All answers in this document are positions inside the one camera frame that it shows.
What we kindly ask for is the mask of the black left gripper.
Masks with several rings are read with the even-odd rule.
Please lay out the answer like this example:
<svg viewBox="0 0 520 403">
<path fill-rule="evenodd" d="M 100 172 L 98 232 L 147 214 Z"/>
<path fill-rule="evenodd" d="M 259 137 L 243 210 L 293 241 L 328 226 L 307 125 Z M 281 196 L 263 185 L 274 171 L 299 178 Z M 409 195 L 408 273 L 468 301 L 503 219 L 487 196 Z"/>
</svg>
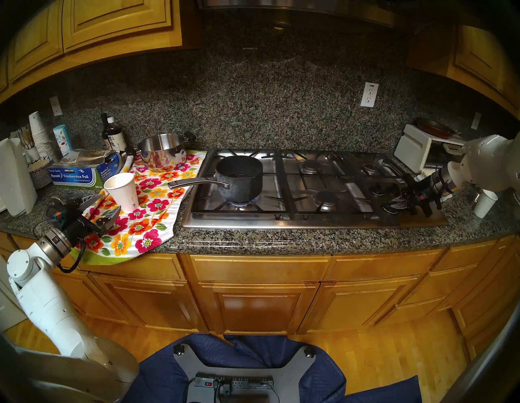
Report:
<svg viewBox="0 0 520 403">
<path fill-rule="evenodd" d="M 64 224 L 62 225 L 62 233 L 65 235 L 70 246 L 76 246 L 86 237 L 94 234 L 101 238 L 103 234 L 115 225 L 121 206 L 116 209 L 106 211 L 105 215 L 97 219 L 97 225 L 92 223 L 84 216 L 84 211 L 88 210 L 92 205 L 97 204 L 103 199 L 103 194 L 91 194 L 81 198 L 81 204 L 74 203 L 65 204 L 62 207 Z"/>
</svg>

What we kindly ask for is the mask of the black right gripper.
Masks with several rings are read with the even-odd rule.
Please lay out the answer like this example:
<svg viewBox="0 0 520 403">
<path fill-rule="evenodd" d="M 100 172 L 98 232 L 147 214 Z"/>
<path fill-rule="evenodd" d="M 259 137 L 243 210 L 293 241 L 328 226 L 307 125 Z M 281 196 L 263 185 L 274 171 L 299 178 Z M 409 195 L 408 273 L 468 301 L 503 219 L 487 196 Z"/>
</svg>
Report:
<svg viewBox="0 0 520 403">
<path fill-rule="evenodd" d="M 441 198 L 444 192 L 444 184 L 439 174 L 431 174 L 426 178 L 416 181 L 410 174 L 406 174 L 406 192 L 408 198 L 399 196 L 391 199 L 390 204 L 385 204 L 385 211 L 389 214 L 406 213 L 411 214 L 412 206 L 419 207 L 425 217 L 431 217 L 433 210 L 431 203 L 434 202 L 438 210 L 441 209 Z"/>
</svg>

